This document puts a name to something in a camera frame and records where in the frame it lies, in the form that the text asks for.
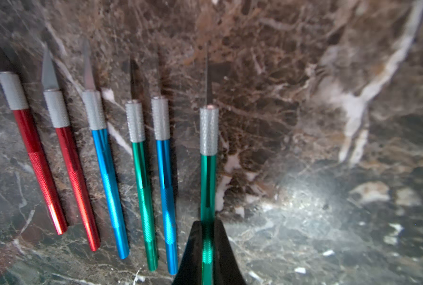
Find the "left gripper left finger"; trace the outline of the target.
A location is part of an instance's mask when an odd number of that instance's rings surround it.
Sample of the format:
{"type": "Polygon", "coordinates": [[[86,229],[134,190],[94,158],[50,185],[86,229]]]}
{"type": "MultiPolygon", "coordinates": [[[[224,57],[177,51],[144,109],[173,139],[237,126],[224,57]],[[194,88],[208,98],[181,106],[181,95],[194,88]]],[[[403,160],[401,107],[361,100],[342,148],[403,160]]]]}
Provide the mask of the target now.
{"type": "Polygon", "coordinates": [[[185,252],[172,285],[200,285],[202,282],[203,230],[200,221],[192,224],[185,252]]]}

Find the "red carving knife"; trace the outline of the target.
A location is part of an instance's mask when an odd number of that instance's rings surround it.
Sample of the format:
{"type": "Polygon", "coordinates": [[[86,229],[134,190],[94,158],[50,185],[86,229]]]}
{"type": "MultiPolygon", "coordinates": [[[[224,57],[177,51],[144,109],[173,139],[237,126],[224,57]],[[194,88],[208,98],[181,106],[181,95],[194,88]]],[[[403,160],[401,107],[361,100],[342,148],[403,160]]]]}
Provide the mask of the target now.
{"type": "Polygon", "coordinates": [[[82,218],[90,250],[97,251],[101,245],[95,215],[90,203],[79,153],[72,132],[63,93],[59,87],[54,63],[47,46],[44,47],[41,82],[44,98],[55,128],[65,167],[82,218]]]}
{"type": "Polygon", "coordinates": [[[29,160],[52,223],[58,235],[67,230],[67,222],[50,171],[42,142],[37,132],[22,83],[10,59],[0,47],[0,84],[10,110],[13,112],[29,160]]]}

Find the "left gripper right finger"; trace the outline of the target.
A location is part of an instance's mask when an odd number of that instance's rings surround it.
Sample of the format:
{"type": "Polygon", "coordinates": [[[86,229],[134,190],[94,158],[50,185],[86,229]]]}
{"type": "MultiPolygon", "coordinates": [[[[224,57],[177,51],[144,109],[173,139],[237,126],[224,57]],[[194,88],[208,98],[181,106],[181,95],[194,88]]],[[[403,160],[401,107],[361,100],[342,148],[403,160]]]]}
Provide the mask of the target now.
{"type": "Polygon", "coordinates": [[[246,285],[221,220],[214,221],[213,279],[215,285],[246,285]]]}

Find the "green carving knife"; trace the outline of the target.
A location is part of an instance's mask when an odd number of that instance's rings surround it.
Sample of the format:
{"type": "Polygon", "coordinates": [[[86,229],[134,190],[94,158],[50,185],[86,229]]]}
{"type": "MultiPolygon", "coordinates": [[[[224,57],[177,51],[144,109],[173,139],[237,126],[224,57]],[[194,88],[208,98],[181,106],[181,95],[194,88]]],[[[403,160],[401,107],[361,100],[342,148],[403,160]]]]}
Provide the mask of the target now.
{"type": "Polygon", "coordinates": [[[137,64],[130,58],[131,100],[126,103],[126,115],[134,159],[135,183],[137,188],[141,230],[146,251],[147,267],[150,271],[158,269],[158,248],[154,225],[152,189],[145,157],[145,130],[143,104],[137,91],[137,64]]]}
{"type": "Polygon", "coordinates": [[[219,109],[213,102],[209,46],[205,46],[205,105],[200,108],[201,225],[203,228],[203,285],[212,285],[219,109]]]}

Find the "blue carving knife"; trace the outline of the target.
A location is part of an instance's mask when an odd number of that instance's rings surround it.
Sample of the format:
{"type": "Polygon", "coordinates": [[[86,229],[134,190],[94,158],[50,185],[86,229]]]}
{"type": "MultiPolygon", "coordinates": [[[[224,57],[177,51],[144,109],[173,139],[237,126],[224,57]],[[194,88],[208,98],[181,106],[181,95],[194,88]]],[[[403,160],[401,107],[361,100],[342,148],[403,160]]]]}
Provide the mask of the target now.
{"type": "Polygon", "coordinates": [[[172,183],[168,99],[161,95],[161,76],[159,72],[159,53],[155,57],[156,88],[151,95],[152,118],[156,151],[158,158],[158,172],[160,183],[160,196],[162,202],[163,228],[166,247],[166,261],[169,274],[178,272],[177,253],[177,225],[175,215],[175,198],[172,183]]]}
{"type": "Polygon", "coordinates": [[[126,224],[121,207],[114,162],[112,159],[108,137],[107,122],[103,111],[101,92],[97,90],[95,85],[92,63],[90,60],[90,45],[87,39],[83,41],[83,57],[84,92],[82,93],[82,99],[88,117],[89,128],[92,131],[103,189],[107,199],[109,216],[114,231],[116,248],[118,250],[119,258],[124,260],[130,253],[126,224]]]}

